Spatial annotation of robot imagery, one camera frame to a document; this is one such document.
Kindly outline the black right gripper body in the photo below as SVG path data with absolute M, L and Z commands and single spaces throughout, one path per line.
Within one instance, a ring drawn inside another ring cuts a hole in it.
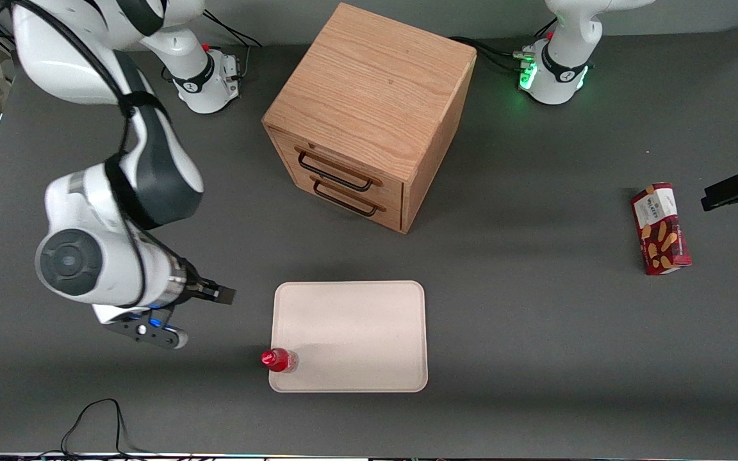
M 189 300 L 211 300 L 211 293 L 206 293 L 204 289 L 207 287 L 203 278 L 197 271 L 196 267 L 184 257 L 176 257 L 179 268 L 184 272 L 185 282 L 182 283 L 181 294 L 172 302 L 172 306 L 178 306 Z

